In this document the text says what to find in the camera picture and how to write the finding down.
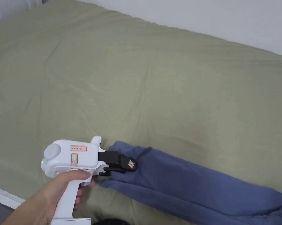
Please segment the person's left hand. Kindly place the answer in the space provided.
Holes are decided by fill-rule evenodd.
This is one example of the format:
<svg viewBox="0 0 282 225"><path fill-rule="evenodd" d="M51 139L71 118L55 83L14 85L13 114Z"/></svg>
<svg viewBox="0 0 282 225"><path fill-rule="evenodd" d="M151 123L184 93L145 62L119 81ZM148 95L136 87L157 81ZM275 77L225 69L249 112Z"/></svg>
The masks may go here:
<svg viewBox="0 0 282 225"><path fill-rule="evenodd" d="M42 187L23 204L25 225L48 225L54 216L58 201L70 181L86 180L90 173L81 170L65 172Z"/></svg>

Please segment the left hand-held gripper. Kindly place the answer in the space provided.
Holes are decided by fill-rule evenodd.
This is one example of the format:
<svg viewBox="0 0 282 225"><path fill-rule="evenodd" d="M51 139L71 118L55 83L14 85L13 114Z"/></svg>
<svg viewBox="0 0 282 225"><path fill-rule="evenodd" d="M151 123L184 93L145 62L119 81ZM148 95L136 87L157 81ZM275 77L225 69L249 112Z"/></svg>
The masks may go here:
<svg viewBox="0 0 282 225"><path fill-rule="evenodd" d="M44 150L41 168L46 176L54 178L76 170L90 175L89 178L69 182L57 204L51 225L90 225L91 218L76 219L72 215L79 186L89 185L94 175L110 177L111 172L137 171L134 159L101 149L101 141L101 136L93 137L90 142L57 140Z"/></svg>

